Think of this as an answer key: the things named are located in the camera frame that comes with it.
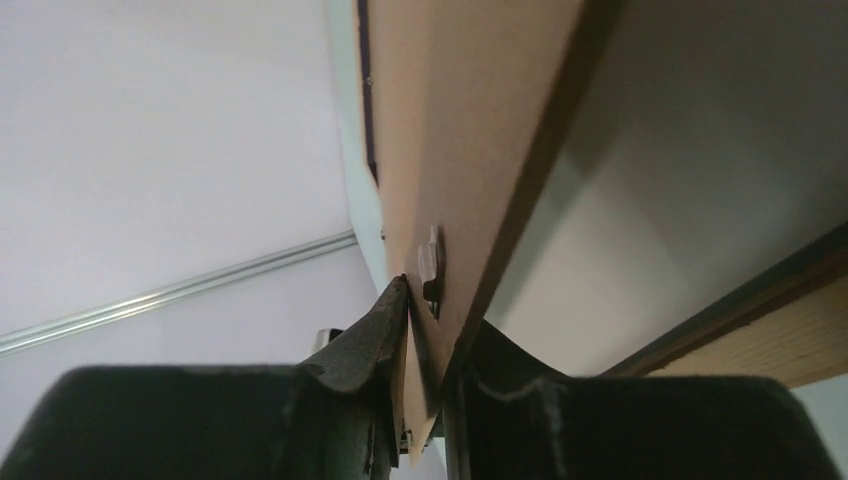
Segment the brown cardboard backing board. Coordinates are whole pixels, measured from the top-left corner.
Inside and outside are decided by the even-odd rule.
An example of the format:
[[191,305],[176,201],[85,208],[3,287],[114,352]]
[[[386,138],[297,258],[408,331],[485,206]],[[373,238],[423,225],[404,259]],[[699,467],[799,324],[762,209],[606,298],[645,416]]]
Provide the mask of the brown cardboard backing board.
[[421,456],[614,32],[621,1],[370,1],[389,271],[407,278],[403,413]]

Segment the wooden picture frame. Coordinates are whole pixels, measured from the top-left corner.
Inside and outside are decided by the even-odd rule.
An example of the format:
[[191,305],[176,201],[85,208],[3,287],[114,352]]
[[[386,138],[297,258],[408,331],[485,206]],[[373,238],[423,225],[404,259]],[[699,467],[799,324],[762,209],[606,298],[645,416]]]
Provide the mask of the wooden picture frame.
[[605,373],[759,375],[794,388],[846,371],[847,226],[841,224]]

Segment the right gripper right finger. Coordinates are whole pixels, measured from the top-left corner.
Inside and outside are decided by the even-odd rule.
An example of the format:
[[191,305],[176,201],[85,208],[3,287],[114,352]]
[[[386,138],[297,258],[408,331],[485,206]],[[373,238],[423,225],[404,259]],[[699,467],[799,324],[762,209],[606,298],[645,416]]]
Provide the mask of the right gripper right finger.
[[751,376],[569,377],[483,323],[444,428],[452,479],[836,479],[804,407]]

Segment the landscape photo print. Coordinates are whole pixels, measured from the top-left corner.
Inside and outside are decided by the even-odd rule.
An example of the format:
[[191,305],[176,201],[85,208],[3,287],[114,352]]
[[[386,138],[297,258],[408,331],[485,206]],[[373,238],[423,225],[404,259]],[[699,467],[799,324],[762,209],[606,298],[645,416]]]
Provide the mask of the landscape photo print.
[[846,3],[632,1],[486,319],[599,374],[846,217]]

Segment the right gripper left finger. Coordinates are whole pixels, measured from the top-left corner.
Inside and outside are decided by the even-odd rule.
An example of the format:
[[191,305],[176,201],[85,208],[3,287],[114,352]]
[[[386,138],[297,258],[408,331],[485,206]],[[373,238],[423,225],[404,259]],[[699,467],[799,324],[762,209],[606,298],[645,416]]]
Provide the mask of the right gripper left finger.
[[46,392],[5,479],[386,479],[408,283],[296,365],[88,366]]

